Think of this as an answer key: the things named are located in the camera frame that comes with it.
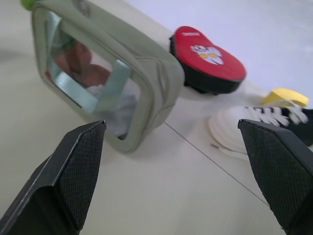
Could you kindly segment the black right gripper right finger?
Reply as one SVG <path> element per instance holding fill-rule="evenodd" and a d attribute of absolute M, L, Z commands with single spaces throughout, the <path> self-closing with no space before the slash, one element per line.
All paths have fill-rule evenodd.
<path fill-rule="evenodd" d="M 238 122 L 254 178 L 288 235 L 313 233 L 313 153 L 290 130 Z"/>

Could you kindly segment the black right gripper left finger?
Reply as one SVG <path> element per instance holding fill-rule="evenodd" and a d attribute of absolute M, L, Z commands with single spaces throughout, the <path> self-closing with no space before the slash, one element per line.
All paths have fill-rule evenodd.
<path fill-rule="evenodd" d="M 98 180 L 106 123 L 68 132 L 0 220 L 2 235 L 78 235 Z"/>

